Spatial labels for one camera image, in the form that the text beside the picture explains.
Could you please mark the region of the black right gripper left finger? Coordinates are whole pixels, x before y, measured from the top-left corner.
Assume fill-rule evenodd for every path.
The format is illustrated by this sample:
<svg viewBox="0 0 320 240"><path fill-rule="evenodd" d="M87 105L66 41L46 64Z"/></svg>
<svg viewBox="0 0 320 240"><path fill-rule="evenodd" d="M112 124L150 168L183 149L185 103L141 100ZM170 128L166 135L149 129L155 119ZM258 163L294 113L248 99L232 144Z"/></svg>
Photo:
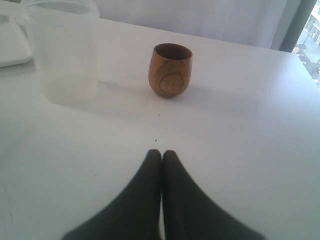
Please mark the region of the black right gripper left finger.
<svg viewBox="0 0 320 240"><path fill-rule="evenodd" d="M63 239L159 240L161 194L162 156L157 149L150 149L121 193Z"/></svg>

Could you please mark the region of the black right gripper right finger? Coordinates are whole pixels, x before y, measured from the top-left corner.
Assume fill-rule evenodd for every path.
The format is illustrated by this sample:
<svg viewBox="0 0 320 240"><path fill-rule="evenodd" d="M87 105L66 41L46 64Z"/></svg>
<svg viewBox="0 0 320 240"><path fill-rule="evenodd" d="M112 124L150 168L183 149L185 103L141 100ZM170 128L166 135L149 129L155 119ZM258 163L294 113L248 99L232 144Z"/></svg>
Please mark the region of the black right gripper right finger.
<svg viewBox="0 0 320 240"><path fill-rule="evenodd" d="M195 183L178 155L162 158L162 204L167 240L263 240L214 203Z"/></svg>

